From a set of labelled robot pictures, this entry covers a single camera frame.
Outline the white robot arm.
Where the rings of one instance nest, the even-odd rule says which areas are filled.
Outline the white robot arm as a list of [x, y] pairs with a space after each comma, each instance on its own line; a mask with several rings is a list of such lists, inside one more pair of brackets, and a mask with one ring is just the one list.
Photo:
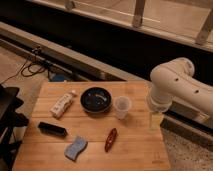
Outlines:
[[174, 113], [213, 132], [213, 87], [194, 79], [194, 72], [187, 58], [153, 68], [147, 104], [153, 112]]

